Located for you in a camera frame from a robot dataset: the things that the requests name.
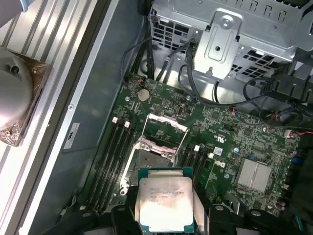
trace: heatsink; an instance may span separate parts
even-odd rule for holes
[[[247,188],[264,192],[270,177],[271,167],[249,159],[242,159],[235,182]]]

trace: metal bracket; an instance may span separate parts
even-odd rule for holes
[[[241,24],[237,16],[217,11],[209,32],[202,33],[195,56],[195,70],[224,79],[230,72],[239,43],[236,36]]]
[[[182,145],[182,143],[183,143],[183,141],[184,141],[184,139],[185,139],[185,137],[186,137],[188,131],[189,131],[189,128],[186,127],[186,126],[180,125],[180,124],[179,124],[175,119],[173,119],[173,118],[170,118],[170,117],[167,117],[167,116],[157,116],[157,115],[154,115],[154,114],[148,114],[148,115],[147,115],[147,118],[146,118],[145,125],[144,125],[143,130],[142,130],[142,133],[141,133],[140,143],[142,143],[143,134],[144,134],[144,132],[145,132],[145,129],[146,129],[148,120],[150,120],[150,119],[155,120],[155,121],[159,121],[159,122],[162,122],[162,123],[169,123],[169,124],[171,124],[171,126],[174,127],[175,129],[179,129],[179,130],[181,130],[182,132],[185,133],[184,136],[183,136],[182,139],[181,139],[181,142],[180,142],[180,144],[179,144],[179,146],[178,146],[178,148],[177,148],[175,154],[174,154],[174,156],[176,156],[176,155],[178,154],[178,152],[179,152],[179,149],[180,149],[180,147],[181,147],[181,145]]]

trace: chip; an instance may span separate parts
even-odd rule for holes
[[[220,113],[219,112],[213,112],[211,115],[211,118],[214,120],[218,120],[220,118]]]
[[[246,128],[245,131],[244,131],[244,135],[245,136],[251,136],[251,134],[252,134],[252,129]]]
[[[259,201],[255,201],[253,204],[253,208],[255,209],[261,209],[262,203]]]

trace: cable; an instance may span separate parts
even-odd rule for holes
[[[214,96],[216,103],[219,103],[219,99],[217,97],[217,88],[219,86],[219,83],[220,83],[219,81],[216,81],[216,83],[214,84],[214,87],[213,87],[213,96]]]
[[[263,118],[263,114],[262,114],[262,110],[263,110],[263,107],[267,101],[268,97],[266,97],[261,106],[260,106],[260,109],[259,109],[259,119],[264,122],[266,125],[268,126],[272,126],[272,127],[277,127],[277,128],[288,128],[288,129],[305,129],[305,130],[310,130],[310,131],[313,131],[313,128],[310,128],[310,127],[300,127],[300,126],[282,126],[282,125],[277,125],[277,124],[273,124],[273,123],[269,123],[267,120],[265,120]]]
[[[219,104],[219,103],[214,103],[214,102],[210,102],[210,101],[205,101],[204,99],[201,98],[197,88],[196,88],[196,85],[195,85],[195,82],[194,82],[194,79],[193,79],[193,76],[192,76],[192,64],[193,64],[193,60],[192,60],[192,51],[193,51],[193,48],[192,47],[189,47],[187,49],[187,55],[186,55],[186,63],[187,63],[187,74],[188,74],[188,80],[189,80],[189,83],[190,83],[190,87],[191,87],[191,90],[193,91],[193,93],[195,94],[196,98],[203,104],[205,104],[206,106],[208,107],[236,107],[236,106],[239,106],[239,105],[244,105],[244,104],[248,104],[254,100],[257,100],[261,97],[264,97],[264,95],[259,95],[257,97],[254,97],[254,98],[251,98],[249,100],[245,100],[245,101],[241,101],[241,102],[237,102],[237,103],[231,103],[231,104]]]
[[[290,104],[295,110],[297,110],[298,112],[302,113],[303,115],[307,116],[307,117],[310,118],[310,119],[313,119],[313,114],[310,113],[310,112],[308,112],[308,111],[306,111],[306,110],[304,109],[304,107],[305,107],[304,105],[298,105],[298,104],[296,104],[294,101],[289,102],[289,104]]]
[[[127,54],[128,54],[130,51],[132,51],[134,48],[136,48],[137,46],[140,46],[140,45],[142,45],[143,43],[145,43],[146,41],[148,41],[149,39],[151,39],[151,36],[149,36],[149,37],[143,39],[142,41],[140,41],[139,43],[137,43],[137,44],[135,44],[134,46],[130,47],[129,49],[127,49],[127,50],[124,52],[124,54],[123,54],[123,56],[122,56],[122,60],[121,60],[121,66],[120,66],[120,76],[121,76],[121,78],[122,78],[122,81],[123,81],[123,84],[124,84],[124,85],[129,85],[129,84],[130,84],[129,82],[127,82],[127,81],[125,80],[125,77],[124,77],[124,64],[125,64],[125,59],[126,59]]]
[[[256,78],[253,78],[253,79],[249,80],[247,83],[245,83],[244,88],[243,88],[243,95],[244,95],[244,97],[245,97],[246,100],[249,100],[249,99],[250,99],[250,96],[248,95],[248,93],[247,93],[247,91],[246,91],[248,85],[250,85],[251,82],[257,81],[257,80],[265,80],[265,81],[268,81],[268,78],[256,77]],[[257,110],[259,110],[260,107],[259,107],[259,105],[257,105],[255,102],[251,102],[251,104],[253,104],[253,105],[257,108]]]
[[[165,61],[163,63],[163,66],[161,68],[161,71],[160,73],[157,75],[156,77],[156,81],[160,81],[161,78],[163,77],[164,73],[165,73],[165,70],[167,68],[167,65],[169,63],[169,61],[171,60],[172,56],[177,54],[177,53],[180,53],[182,52],[183,50],[186,50],[187,47],[189,46],[190,42],[192,41],[192,39],[190,39],[188,42],[186,42],[184,45],[182,45],[181,47],[177,48],[176,50],[172,51],[166,58],[165,58]]]
[[[147,37],[151,34],[150,24],[148,24]],[[155,62],[153,58],[152,39],[147,41],[147,76],[149,79],[155,79]]]
[[[179,72],[178,72],[178,84],[179,84],[179,86],[181,87],[181,89],[182,89],[185,93],[187,93],[188,95],[190,95],[191,98],[194,99],[194,98],[195,98],[195,95],[192,94],[187,88],[184,87],[184,85],[182,84],[181,79],[180,79],[181,74],[182,74],[182,69],[183,69],[184,67],[186,67],[186,66],[187,66],[187,65],[183,65],[183,66],[181,66],[180,69],[179,69]]]
[[[233,109],[233,116],[235,117],[235,119],[237,121],[239,121],[245,125],[249,125],[249,126],[262,126],[262,125],[264,125],[263,122],[261,122],[261,123],[247,123],[244,119],[239,117],[239,110]]]

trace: wire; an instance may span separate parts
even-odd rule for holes
[[[288,129],[305,129],[305,130],[310,130],[310,131],[313,131],[313,128],[310,128],[310,127],[301,127],[301,126],[283,126],[283,125],[277,125],[277,124],[274,124],[274,123],[270,123],[268,122],[267,120],[265,120],[263,118],[263,114],[262,114],[262,110],[263,110],[263,107],[267,101],[268,97],[266,97],[262,104],[260,105],[260,109],[259,109],[259,119],[264,122],[266,125],[268,126],[273,126],[273,127],[277,127],[277,128],[288,128]]]
[[[301,222],[300,217],[297,216],[297,215],[295,215],[294,218],[295,218],[295,221],[296,221],[297,224],[298,224],[299,229],[300,229],[301,231],[303,231],[303,226],[302,226],[302,222]]]
[[[181,89],[182,89],[185,93],[187,93],[188,95],[190,95],[190,97],[192,97],[192,98],[194,99],[194,98],[195,98],[195,95],[192,94],[187,88],[184,87],[184,85],[182,84],[181,79],[180,79],[181,74],[182,74],[182,69],[183,69],[184,67],[186,67],[186,66],[187,66],[187,65],[183,65],[183,66],[181,66],[180,69],[179,69],[179,72],[178,72],[178,84],[179,84],[179,86],[181,87]]]
[[[216,83],[214,84],[214,87],[213,87],[213,96],[214,96],[216,103],[219,103],[219,99],[217,97],[217,88],[219,86],[219,83],[220,83],[219,81],[216,81]]]
[[[265,80],[265,81],[268,81],[268,78],[256,77],[256,78],[253,78],[253,79],[249,80],[247,83],[245,83],[244,88],[243,88],[243,95],[244,95],[244,97],[245,97],[246,100],[249,100],[249,99],[250,99],[250,96],[248,95],[247,90],[246,90],[247,87],[248,87],[248,85],[250,85],[251,82],[257,81],[257,80]],[[259,107],[259,105],[257,105],[255,102],[251,102],[251,104],[253,104],[253,105],[257,108],[257,110],[259,110],[260,107]]]
[[[264,125],[263,122],[261,122],[261,123],[247,123],[244,119],[239,117],[239,110],[233,109],[232,114],[237,121],[239,121],[245,125],[249,125],[249,126],[262,126],[262,125]]]
[[[190,87],[191,87],[191,90],[193,91],[193,93],[195,94],[196,98],[200,101],[200,103],[203,103],[205,104],[206,106],[208,107],[217,107],[217,108],[222,108],[222,107],[236,107],[236,106],[239,106],[239,105],[244,105],[244,104],[248,104],[254,100],[257,100],[261,97],[264,97],[264,95],[259,95],[257,97],[254,97],[254,98],[251,98],[249,100],[245,100],[245,101],[241,101],[241,102],[237,102],[237,103],[230,103],[230,104],[219,104],[219,103],[215,103],[215,102],[210,102],[210,101],[205,101],[204,99],[201,98],[197,88],[196,88],[196,85],[195,85],[195,82],[194,82],[194,79],[193,79],[193,76],[192,76],[192,65],[193,65],[193,59],[192,59],[192,51],[193,51],[193,48],[192,47],[189,47],[187,49],[187,53],[186,53],[186,63],[187,63],[187,74],[188,74],[188,80],[189,80],[189,83],[190,83]]]
[[[183,50],[186,50],[187,47],[189,46],[190,42],[192,41],[192,39],[190,39],[188,42],[186,42],[185,44],[183,44],[181,47],[177,48],[176,50],[172,51],[166,58],[165,58],[165,61],[163,63],[163,66],[161,68],[161,71],[160,73],[157,75],[156,77],[156,81],[160,81],[161,78],[163,77],[163,74],[165,73],[165,70],[167,68],[167,65],[169,63],[169,61],[171,60],[172,56],[177,54],[177,53],[180,53],[182,52]]]
[[[294,101],[289,102],[289,104],[290,104],[296,111],[302,113],[303,115],[307,116],[307,117],[310,118],[310,119],[313,119],[313,114],[310,113],[310,112],[308,112],[308,111],[306,111],[306,110],[304,109],[304,107],[305,107],[304,105],[298,105],[298,104],[296,104]]]
[[[125,64],[125,59],[126,59],[127,54],[128,54],[130,51],[132,51],[133,49],[135,49],[137,46],[142,45],[143,43],[145,43],[146,41],[148,41],[148,40],[150,40],[150,39],[151,39],[151,36],[149,36],[149,37],[143,39],[142,41],[140,41],[139,43],[133,45],[132,47],[130,47],[129,49],[127,49],[127,50],[124,52],[124,54],[123,54],[123,56],[122,56],[122,60],[121,60],[121,66],[120,66],[120,76],[121,76],[121,78],[122,78],[122,81],[123,81],[123,84],[124,84],[124,85],[130,85],[130,83],[127,82],[127,81],[125,80],[125,77],[124,77],[124,73],[125,73],[125,72],[124,72],[124,64]]]

